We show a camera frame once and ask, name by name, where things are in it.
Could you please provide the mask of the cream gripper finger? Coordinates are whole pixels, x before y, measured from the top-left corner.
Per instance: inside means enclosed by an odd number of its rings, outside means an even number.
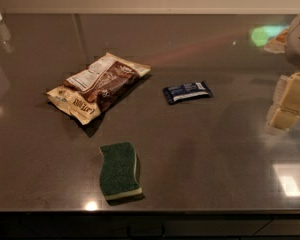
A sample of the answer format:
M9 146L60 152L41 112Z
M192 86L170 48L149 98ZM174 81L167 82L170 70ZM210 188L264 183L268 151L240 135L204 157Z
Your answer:
M281 135L286 133L299 119L298 114L273 104L269 108L264 128L271 135Z
M280 76L273 100L280 108L300 114L300 71Z

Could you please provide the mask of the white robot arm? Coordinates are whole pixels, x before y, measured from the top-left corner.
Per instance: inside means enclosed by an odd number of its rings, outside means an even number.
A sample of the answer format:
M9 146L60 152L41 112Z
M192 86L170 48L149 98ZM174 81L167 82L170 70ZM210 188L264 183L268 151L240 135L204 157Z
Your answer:
M264 50L283 53L287 61L298 69L290 76L280 76L266 117L265 130L279 135L300 119L300 13L288 27L267 42Z

